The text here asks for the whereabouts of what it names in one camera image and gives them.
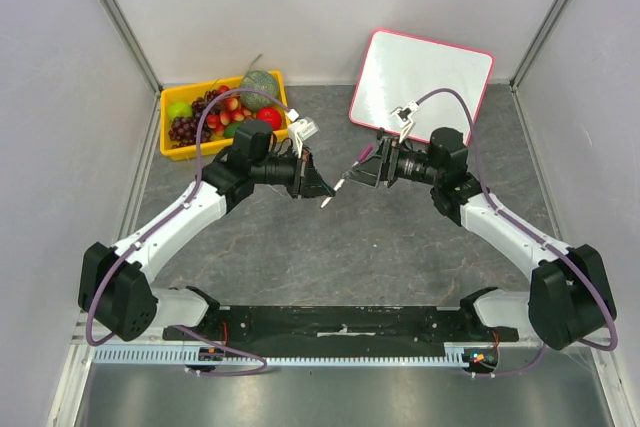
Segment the white pink marker pen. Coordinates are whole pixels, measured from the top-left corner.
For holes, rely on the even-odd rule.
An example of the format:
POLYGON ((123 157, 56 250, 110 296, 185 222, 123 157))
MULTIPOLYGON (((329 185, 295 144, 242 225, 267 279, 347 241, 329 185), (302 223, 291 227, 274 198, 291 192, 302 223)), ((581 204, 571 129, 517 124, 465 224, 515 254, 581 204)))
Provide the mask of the white pink marker pen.
POLYGON ((371 154, 372 151, 373 151, 373 145, 372 144, 369 144, 364 148, 364 150, 359 154, 359 156, 352 163, 352 165, 345 172, 342 173, 340 179, 338 180, 338 182, 334 186, 334 190, 335 191, 338 191, 342 187, 342 185, 346 182, 346 180, 352 175, 353 171, 363 161, 365 161, 367 159, 367 157, 371 154))

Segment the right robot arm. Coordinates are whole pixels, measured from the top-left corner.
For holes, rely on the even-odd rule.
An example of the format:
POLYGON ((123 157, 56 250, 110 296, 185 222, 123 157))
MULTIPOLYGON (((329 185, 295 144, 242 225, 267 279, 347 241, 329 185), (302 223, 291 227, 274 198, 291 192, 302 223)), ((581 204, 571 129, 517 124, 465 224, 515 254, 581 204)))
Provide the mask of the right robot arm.
POLYGON ((464 298, 469 309, 458 315, 467 339, 483 339, 494 327, 533 335, 562 350, 580 342, 596 347, 589 335, 601 328, 617 345, 616 307, 601 255, 584 244, 571 247, 524 221, 468 170, 462 133, 438 128, 426 150, 415 150, 386 131, 345 177, 370 187, 392 186, 405 179, 430 186, 436 210, 454 224, 479 236, 514 264, 528 281, 524 292, 484 288, 464 298))

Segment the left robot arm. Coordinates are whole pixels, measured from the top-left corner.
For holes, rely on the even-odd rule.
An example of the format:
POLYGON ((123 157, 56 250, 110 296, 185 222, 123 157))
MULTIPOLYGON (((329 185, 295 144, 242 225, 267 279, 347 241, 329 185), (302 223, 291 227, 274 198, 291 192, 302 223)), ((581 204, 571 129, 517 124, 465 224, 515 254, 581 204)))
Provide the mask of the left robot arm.
POLYGON ((152 221, 113 246, 90 246, 78 295, 87 314, 87 342, 101 343, 93 335, 95 323, 123 341, 135 340, 151 327, 184 326, 198 340, 215 336, 220 318, 214 299, 194 287, 155 289, 152 284, 176 253, 258 185, 283 186, 294 199, 334 196, 305 144, 316 131, 309 118, 295 121, 288 128, 290 146, 277 153, 268 123, 243 123, 231 145, 201 164, 186 191, 152 221))

